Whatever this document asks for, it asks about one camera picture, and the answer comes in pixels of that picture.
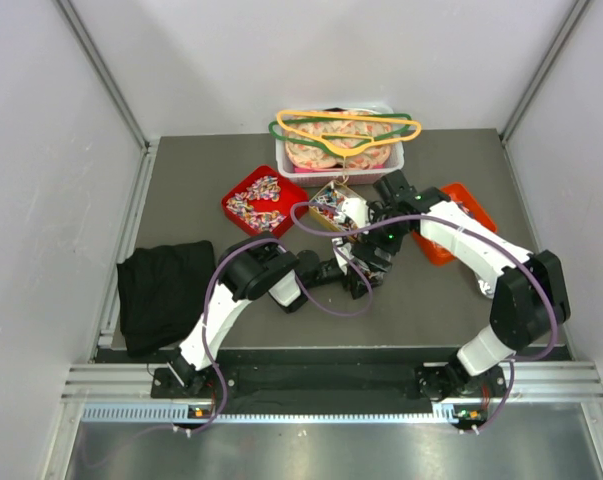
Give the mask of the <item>silver metal scoop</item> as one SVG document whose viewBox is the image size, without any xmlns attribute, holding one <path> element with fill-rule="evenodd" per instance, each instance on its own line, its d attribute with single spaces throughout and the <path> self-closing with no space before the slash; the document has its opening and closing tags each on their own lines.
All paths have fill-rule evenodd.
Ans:
<svg viewBox="0 0 603 480">
<path fill-rule="evenodd" d="M 478 285 L 480 293 L 484 297 L 486 297 L 487 299 L 490 299 L 490 300 L 492 300 L 494 298 L 495 290 L 488 282 L 485 282 L 482 279 L 478 279 L 477 285 Z"/>
</svg>

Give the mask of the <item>clear glass jar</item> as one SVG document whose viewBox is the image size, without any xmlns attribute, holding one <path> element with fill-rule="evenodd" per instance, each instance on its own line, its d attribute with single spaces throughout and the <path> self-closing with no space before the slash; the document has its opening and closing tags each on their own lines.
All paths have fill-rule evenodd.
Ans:
<svg viewBox="0 0 603 480">
<path fill-rule="evenodd" d="M 372 288 L 381 286 L 385 275 L 392 269 L 391 257 L 388 255 L 374 256 L 371 260 L 355 258 L 355 264 L 365 275 Z"/>
</svg>

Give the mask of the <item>red candy tray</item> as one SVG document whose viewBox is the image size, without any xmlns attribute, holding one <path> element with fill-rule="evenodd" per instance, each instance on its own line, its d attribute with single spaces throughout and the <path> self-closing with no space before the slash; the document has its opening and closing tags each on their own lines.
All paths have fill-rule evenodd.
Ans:
<svg viewBox="0 0 603 480">
<path fill-rule="evenodd" d="M 291 208 L 308 194 L 271 167 L 261 165 L 221 200 L 226 217 L 250 236 L 282 237 L 291 227 Z"/>
</svg>

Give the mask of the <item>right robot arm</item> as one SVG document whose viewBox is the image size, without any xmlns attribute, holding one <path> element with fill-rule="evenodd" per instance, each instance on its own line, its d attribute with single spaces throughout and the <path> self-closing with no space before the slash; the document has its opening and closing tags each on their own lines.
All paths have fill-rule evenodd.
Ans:
<svg viewBox="0 0 603 480">
<path fill-rule="evenodd" d="M 433 400 L 468 396 L 484 373 L 543 335 L 557 339 L 571 316 L 560 259 L 533 253 L 483 226 L 436 187 L 417 191 L 394 171 L 375 182 L 377 202 L 348 200 L 342 211 L 362 229 L 354 255 L 371 269 L 385 271 L 407 234 L 416 234 L 450 252 L 470 268 L 492 300 L 489 323 L 460 347 L 444 367 L 417 372 L 419 385 Z"/>
</svg>

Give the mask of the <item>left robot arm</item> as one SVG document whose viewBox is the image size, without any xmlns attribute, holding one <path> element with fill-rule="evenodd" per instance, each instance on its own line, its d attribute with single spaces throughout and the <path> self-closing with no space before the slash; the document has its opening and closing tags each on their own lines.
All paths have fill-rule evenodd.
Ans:
<svg viewBox="0 0 603 480">
<path fill-rule="evenodd" d="M 331 283 L 343 284 L 354 296 L 370 295 L 369 269 L 354 256 L 354 245 L 344 237 L 335 238 L 333 253 L 325 261 L 311 250 L 295 254 L 271 234 L 226 250 L 206 288 L 199 320 L 169 357 L 175 387 L 190 397 L 205 390 L 206 370 L 215 365 L 225 337 L 243 311 L 265 295 L 286 313 L 309 300 L 309 289 Z"/>
</svg>

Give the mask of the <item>gold candy tin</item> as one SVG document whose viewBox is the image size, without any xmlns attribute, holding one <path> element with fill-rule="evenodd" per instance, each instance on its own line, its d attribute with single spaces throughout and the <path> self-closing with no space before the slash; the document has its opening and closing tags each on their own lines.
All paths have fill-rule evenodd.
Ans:
<svg viewBox="0 0 603 480">
<path fill-rule="evenodd" d="M 329 231 L 344 231 L 338 221 L 335 219 L 337 206 L 345 200 L 346 197 L 358 197 L 363 199 L 355 191 L 343 183 L 331 181 L 323 186 L 311 199 L 309 213 L 320 225 Z"/>
</svg>

